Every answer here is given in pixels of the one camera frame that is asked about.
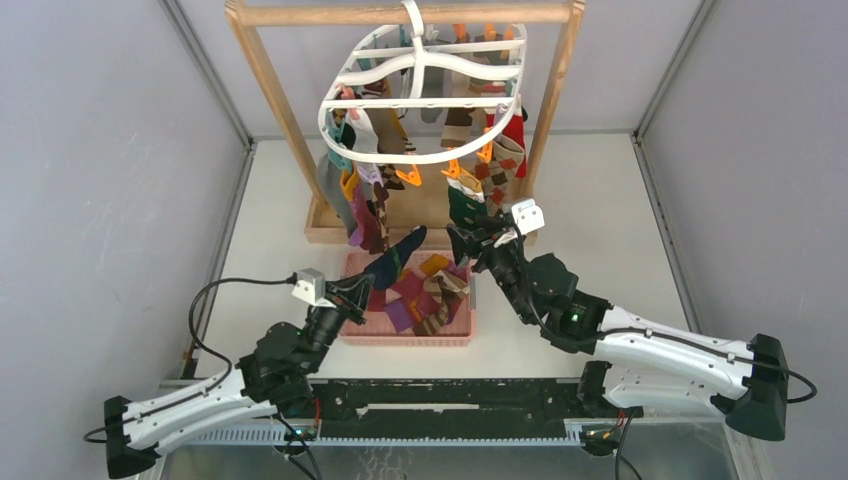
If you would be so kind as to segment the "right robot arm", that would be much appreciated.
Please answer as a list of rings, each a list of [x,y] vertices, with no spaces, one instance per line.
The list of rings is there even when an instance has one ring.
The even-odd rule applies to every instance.
[[[522,323],[560,351],[588,355],[576,398],[591,416],[660,408],[717,416],[738,433],[777,442],[786,437],[789,406],[818,394],[789,367],[779,339],[683,331],[583,292],[554,254],[527,259],[523,233],[504,216],[447,233],[455,260],[489,272]]]

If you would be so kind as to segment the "navy green sock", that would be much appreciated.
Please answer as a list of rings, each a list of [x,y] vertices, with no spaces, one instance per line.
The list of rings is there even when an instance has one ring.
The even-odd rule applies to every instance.
[[[398,281],[412,254],[425,241],[427,233],[426,226],[416,227],[364,268],[365,274],[374,277],[372,287],[376,291],[387,290]]]

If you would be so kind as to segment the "maroon purple striped sock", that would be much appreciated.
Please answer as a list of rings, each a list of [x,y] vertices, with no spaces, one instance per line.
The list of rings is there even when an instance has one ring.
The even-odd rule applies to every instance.
[[[366,326],[375,327],[379,335],[415,336],[412,327],[416,315],[412,312],[413,301],[422,289],[423,280],[439,271],[449,271],[466,280],[470,285],[470,270],[458,267],[448,256],[440,253],[430,253],[416,256],[409,261],[398,281],[384,291],[373,289],[369,298]],[[469,329],[467,310],[471,297],[458,306],[452,321],[434,336],[465,336]]]

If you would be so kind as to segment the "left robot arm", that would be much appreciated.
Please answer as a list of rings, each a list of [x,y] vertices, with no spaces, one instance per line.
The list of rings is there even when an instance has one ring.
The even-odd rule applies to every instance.
[[[224,370],[158,398],[106,400],[102,426],[86,433],[85,441],[96,443],[103,434],[107,474],[123,479],[220,427],[255,417],[305,414],[313,401],[309,375],[319,371],[346,323],[364,322],[375,280],[370,273],[334,281],[315,269],[292,273],[281,282],[306,304],[303,326],[273,324],[253,352],[238,361],[207,346],[191,325],[195,346],[222,360]]]

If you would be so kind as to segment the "pink perforated plastic basket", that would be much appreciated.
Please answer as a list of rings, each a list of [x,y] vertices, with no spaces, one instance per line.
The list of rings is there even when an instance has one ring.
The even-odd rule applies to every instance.
[[[473,275],[447,250],[418,250],[394,284],[371,293],[364,318],[345,325],[341,339],[360,346],[465,347],[477,327]]]

